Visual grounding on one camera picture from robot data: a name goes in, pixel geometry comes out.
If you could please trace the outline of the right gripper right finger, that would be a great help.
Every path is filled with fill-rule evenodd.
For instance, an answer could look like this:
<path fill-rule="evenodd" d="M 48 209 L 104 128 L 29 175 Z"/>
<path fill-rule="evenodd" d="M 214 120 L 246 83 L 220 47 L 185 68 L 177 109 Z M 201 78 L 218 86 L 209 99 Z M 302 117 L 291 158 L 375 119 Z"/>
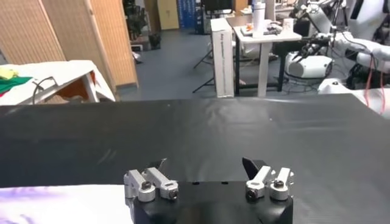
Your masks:
<path fill-rule="evenodd" d="M 249 178 L 245 183 L 246 198 L 256 201 L 269 194 L 277 201 L 285 201 L 290 195 L 290 188 L 294 184 L 294 172 L 290 168 L 282 167 L 277 173 L 264 161 L 257 163 L 249 158 L 242 158 L 242 165 Z"/>

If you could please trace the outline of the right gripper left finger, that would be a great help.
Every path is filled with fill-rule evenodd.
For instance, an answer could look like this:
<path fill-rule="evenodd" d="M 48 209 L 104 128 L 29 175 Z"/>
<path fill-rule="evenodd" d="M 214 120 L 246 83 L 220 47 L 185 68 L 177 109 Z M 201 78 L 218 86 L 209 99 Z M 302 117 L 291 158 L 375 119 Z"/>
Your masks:
<path fill-rule="evenodd" d="M 166 177 L 161 169 L 167 159 L 151 162 L 142 172 L 128 170 L 124 176 L 125 198 L 137 198 L 140 202 L 155 200 L 157 192 L 166 200 L 174 201 L 179 196 L 179 184 Z"/>

